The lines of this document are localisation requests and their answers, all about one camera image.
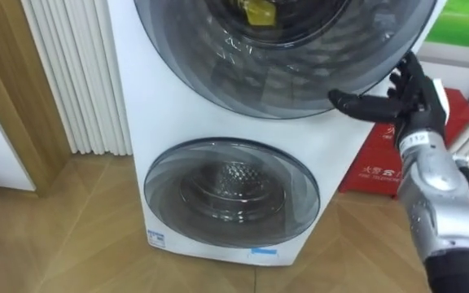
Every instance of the black robotic finger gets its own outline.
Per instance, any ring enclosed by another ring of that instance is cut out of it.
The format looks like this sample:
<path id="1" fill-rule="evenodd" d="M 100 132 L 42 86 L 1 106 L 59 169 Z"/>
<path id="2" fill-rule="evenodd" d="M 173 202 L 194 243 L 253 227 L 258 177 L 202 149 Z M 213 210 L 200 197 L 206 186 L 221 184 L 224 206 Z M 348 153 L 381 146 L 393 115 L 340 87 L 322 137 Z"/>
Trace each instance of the black robotic finger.
<path id="1" fill-rule="evenodd" d="M 398 97 L 397 97 L 397 90 L 395 90 L 395 89 L 393 89 L 393 88 L 388 89 L 388 91 L 387 91 L 387 96 L 388 96 L 389 98 L 398 98 Z"/>
<path id="2" fill-rule="evenodd" d="M 340 90 L 331 90 L 329 100 L 337 110 L 347 116 L 376 123 L 394 123 L 404 110 L 404 104 L 396 99 L 358 96 Z"/>
<path id="3" fill-rule="evenodd" d="M 403 59 L 396 65 L 397 70 L 401 73 L 406 73 L 408 70 L 408 60 L 406 57 L 403 57 Z"/>
<path id="4" fill-rule="evenodd" d="M 396 86 L 397 89 L 403 86 L 403 78 L 401 78 L 401 76 L 397 73 L 390 74 L 388 79 Z"/>
<path id="5" fill-rule="evenodd" d="M 417 60 L 417 57 L 415 56 L 414 52 L 409 52 L 407 55 L 405 55 L 405 58 L 403 59 L 403 61 L 404 62 L 401 62 L 399 64 L 399 68 L 401 72 L 407 72 L 413 78 L 416 78 L 419 80 L 425 77 L 423 67 Z"/>

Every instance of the number label on robot arm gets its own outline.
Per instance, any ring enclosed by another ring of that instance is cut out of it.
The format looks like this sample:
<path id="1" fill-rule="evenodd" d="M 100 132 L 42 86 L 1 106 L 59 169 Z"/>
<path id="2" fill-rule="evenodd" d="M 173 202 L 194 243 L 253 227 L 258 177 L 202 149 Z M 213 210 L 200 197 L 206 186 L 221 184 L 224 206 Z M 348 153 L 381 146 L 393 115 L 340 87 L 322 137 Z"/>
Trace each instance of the number label on robot arm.
<path id="1" fill-rule="evenodd" d="M 429 144 L 430 143 L 430 138 L 428 136 L 428 132 L 422 131 L 422 132 L 417 132 L 413 133 L 406 138 L 403 138 L 401 141 L 401 144 L 399 145 L 399 152 L 401 153 L 401 156 L 405 153 L 406 150 L 408 150 L 411 147 L 415 147 L 418 145 L 423 145 L 423 144 Z"/>

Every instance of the lower drum door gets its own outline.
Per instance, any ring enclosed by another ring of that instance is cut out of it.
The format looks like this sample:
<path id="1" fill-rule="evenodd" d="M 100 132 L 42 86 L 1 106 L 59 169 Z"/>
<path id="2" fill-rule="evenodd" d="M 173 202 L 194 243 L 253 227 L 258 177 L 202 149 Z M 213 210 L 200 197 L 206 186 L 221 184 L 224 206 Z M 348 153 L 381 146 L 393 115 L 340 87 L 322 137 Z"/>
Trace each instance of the lower drum door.
<path id="1" fill-rule="evenodd" d="M 151 166 L 144 194 L 169 228 L 221 247 L 265 247 L 308 229 L 318 186 L 300 162 L 271 146 L 230 138 L 183 143 Z"/>

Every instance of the green poster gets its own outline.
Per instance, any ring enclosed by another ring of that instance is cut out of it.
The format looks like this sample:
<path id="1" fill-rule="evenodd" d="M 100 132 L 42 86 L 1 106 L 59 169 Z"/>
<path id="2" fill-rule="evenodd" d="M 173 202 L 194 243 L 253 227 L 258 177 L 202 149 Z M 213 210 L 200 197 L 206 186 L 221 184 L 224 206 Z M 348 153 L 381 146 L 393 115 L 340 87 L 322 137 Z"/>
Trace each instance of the green poster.
<path id="1" fill-rule="evenodd" d="M 426 41 L 469 47 L 469 0 L 448 0 Z"/>

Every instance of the yellow object inside drum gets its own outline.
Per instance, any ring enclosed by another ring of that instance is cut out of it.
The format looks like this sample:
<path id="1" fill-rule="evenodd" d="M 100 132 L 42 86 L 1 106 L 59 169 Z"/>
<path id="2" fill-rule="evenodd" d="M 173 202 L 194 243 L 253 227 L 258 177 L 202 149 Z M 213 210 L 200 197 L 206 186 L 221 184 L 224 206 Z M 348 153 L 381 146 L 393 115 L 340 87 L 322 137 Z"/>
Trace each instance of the yellow object inside drum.
<path id="1" fill-rule="evenodd" d="M 253 26 L 272 26 L 276 22 L 276 7 L 266 0 L 237 0 Z"/>

